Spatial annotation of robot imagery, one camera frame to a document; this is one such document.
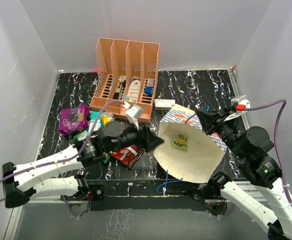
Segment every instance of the blue cable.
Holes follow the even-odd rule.
[[[182,179],[180,179],[180,180],[175,180],[175,181],[168,181],[168,170],[167,170],[166,182],[163,183],[163,184],[161,184],[159,187],[157,187],[157,193],[158,193],[158,194],[163,194],[164,191],[163,191],[163,190],[162,190],[162,191],[159,191],[159,188],[164,187],[165,189],[167,189],[167,185],[168,185],[168,184],[178,183],[178,182],[181,182],[181,181],[182,181]]]
[[[210,107],[209,107],[208,105],[207,105],[207,106],[204,106],[203,109],[204,109],[204,108],[207,108],[207,112],[209,112]],[[189,118],[185,121],[185,124],[186,124],[191,118],[193,118],[195,115],[196,115],[196,114],[193,114],[191,117],[189,117]]]

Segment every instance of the green packet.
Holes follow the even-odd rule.
[[[89,128],[86,127],[83,131],[81,131],[80,133],[77,133],[73,137],[72,141],[75,143],[75,142],[79,142],[79,141],[86,139],[88,137],[88,134],[89,134],[88,129]]]
[[[187,136],[179,134],[174,137],[171,141],[171,147],[188,151]]]

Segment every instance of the red chip bag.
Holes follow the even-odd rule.
[[[143,153],[143,150],[137,148],[135,145],[131,145],[129,147],[122,148],[119,152],[110,153],[110,155],[131,169]]]

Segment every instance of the yellow item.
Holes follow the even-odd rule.
[[[107,123],[109,123],[110,121],[113,121],[114,118],[110,117],[110,116],[101,116],[101,122],[102,124],[105,126]]]

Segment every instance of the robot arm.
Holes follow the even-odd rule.
[[[136,145],[146,152],[154,150],[163,143],[163,140],[155,136],[146,125],[138,125],[136,118],[141,115],[141,110],[137,105],[128,107],[126,114],[132,124],[124,129],[120,122],[109,122],[97,131],[96,137],[88,140],[83,151],[80,149],[84,141],[79,141],[38,161],[20,165],[5,163],[2,166],[4,177],[24,171],[3,182],[6,208],[14,208],[27,203],[30,199],[43,196],[65,195],[79,200],[84,199],[90,192],[85,178],[78,175],[68,178],[53,177],[103,161],[106,153],[118,152],[131,145]],[[74,159],[60,162],[75,155],[78,156]]]
[[[217,190],[217,194],[228,199],[249,215],[266,233],[269,231],[268,223],[273,224],[277,217],[275,213],[241,190],[230,177],[219,172],[209,180],[209,185]]]
[[[220,190],[221,196],[223,194],[227,195],[225,198],[243,207],[243,210],[248,215],[253,215],[251,217],[264,230],[266,229],[265,220],[271,220],[268,222],[270,234],[275,232],[274,234],[279,238],[292,239],[292,204],[289,203],[284,192],[281,169],[277,162],[267,154],[274,147],[268,132],[259,126],[253,126],[245,132],[237,130],[238,119],[236,117],[241,114],[236,113],[244,111],[245,106],[242,107],[239,104],[240,100],[246,100],[244,97],[237,98],[237,102],[232,101],[231,107],[226,107],[218,112],[206,112],[198,109],[196,114],[205,134],[217,133],[234,155],[243,161],[243,164],[239,165],[239,169],[247,180],[255,185],[256,189],[265,197],[278,221],[272,222],[274,220],[273,216],[260,218],[261,213],[267,215],[269,211],[265,208],[264,211],[251,208],[251,201],[245,201],[241,198],[242,194],[237,194],[236,187],[233,187],[233,190],[231,190],[231,187],[226,187],[226,185],[233,185],[233,183],[227,183],[225,188]]]

